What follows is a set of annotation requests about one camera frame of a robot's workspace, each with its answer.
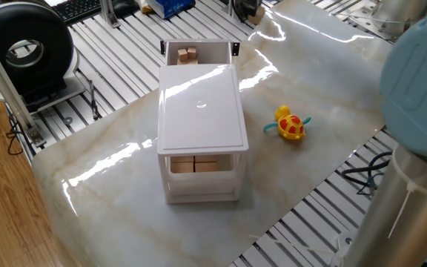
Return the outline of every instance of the keyboard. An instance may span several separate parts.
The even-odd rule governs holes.
[[[99,0],[68,0],[52,7],[66,25],[97,14],[101,9]]]

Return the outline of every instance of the white plastic box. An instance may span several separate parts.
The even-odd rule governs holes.
[[[167,203],[239,199],[248,139],[232,43],[166,42],[159,75],[158,157]],[[197,48],[198,65],[175,65],[177,50]],[[217,155],[218,171],[173,173],[171,157]]]

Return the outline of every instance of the small wooden cube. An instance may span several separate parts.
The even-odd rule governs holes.
[[[186,49],[177,50],[178,62],[186,62],[189,59]]]
[[[199,64],[198,59],[188,59],[186,62],[181,62],[179,59],[177,59],[178,65],[197,65]]]
[[[171,163],[171,172],[173,174],[193,173],[193,162]]]
[[[172,156],[171,163],[176,162],[193,162],[193,156]]]
[[[197,48],[189,47],[187,49],[187,55],[189,56],[189,59],[196,59],[197,58]]]
[[[219,171],[219,165],[216,162],[196,163],[196,172]]]
[[[194,162],[216,162],[218,160],[217,155],[207,155],[207,156],[195,156]]]
[[[257,9],[256,9],[256,14],[255,14],[255,16],[250,16],[250,15],[248,15],[248,20],[251,22],[251,23],[253,23],[253,24],[255,24],[255,25],[258,25],[259,24],[259,22],[261,21],[261,19],[263,19],[263,16],[265,15],[265,8],[264,7],[258,7]]]

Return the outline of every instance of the metal slotted table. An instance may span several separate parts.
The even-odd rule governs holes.
[[[310,2],[328,12],[341,14],[353,13],[364,4],[370,4],[362,0]],[[264,1],[262,6],[268,9],[277,3]],[[219,0],[197,0],[194,8],[169,20],[137,12],[120,19],[121,27],[117,29],[105,23],[100,15],[70,26],[80,56],[76,75],[85,88],[89,88],[89,80],[93,81],[101,117],[158,88],[159,68],[164,64],[164,56],[159,48],[161,40],[203,38],[240,42],[250,35],[254,25],[238,22],[224,12],[224,8],[225,4]],[[346,16],[337,17],[348,23]],[[46,147],[94,123],[90,94],[86,90],[34,116],[47,141]],[[70,124],[65,124],[67,118],[71,118]],[[32,145],[21,143],[31,162],[34,156],[30,152]],[[328,266],[331,254],[337,252],[336,239],[339,234],[357,229],[371,203],[370,197],[357,195],[360,187],[342,179],[339,172],[365,167],[374,156],[391,151],[396,145],[385,130],[378,131],[230,267]],[[40,148],[33,146],[32,149],[36,153],[40,151]],[[363,175],[352,176],[366,181]],[[329,254],[274,243],[271,239],[308,246]]]

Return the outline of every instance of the box lid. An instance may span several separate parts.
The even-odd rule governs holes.
[[[163,66],[159,80],[159,154],[248,149],[234,65]]]

